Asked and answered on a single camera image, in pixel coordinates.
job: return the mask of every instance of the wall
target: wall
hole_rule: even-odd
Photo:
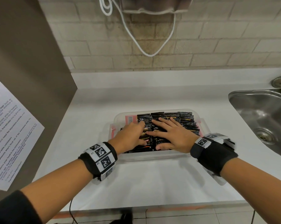
[[[115,7],[106,17],[98,0],[40,3],[72,72],[281,67],[281,0],[194,0],[153,58],[140,53]],[[172,29],[170,14],[125,18],[150,54]]]
[[[38,0],[0,0],[0,81],[45,127],[2,199],[31,183],[77,89]]]

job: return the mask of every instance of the paper sign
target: paper sign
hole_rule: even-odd
[[[0,82],[0,189],[7,191],[44,127]]]

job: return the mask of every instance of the brown panel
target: brown panel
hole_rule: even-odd
[[[45,127],[1,200],[32,181],[77,90],[38,0],[0,0],[0,81]]]

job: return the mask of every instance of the tiled floor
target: tiled floor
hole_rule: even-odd
[[[198,210],[133,213],[134,224],[251,224],[253,209],[249,205],[218,205]],[[120,214],[77,218],[79,224],[109,224]],[[69,219],[51,220],[48,224],[69,223]],[[256,213],[253,224],[266,224]]]

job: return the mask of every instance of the forearm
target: forearm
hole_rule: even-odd
[[[30,200],[43,223],[74,198],[91,180],[93,175],[84,162],[77,159],[27,185],[21,191]]]
[[[281,181],[272,175],[234,158],[221,176],[231,184],[269,224],[281,224]]]

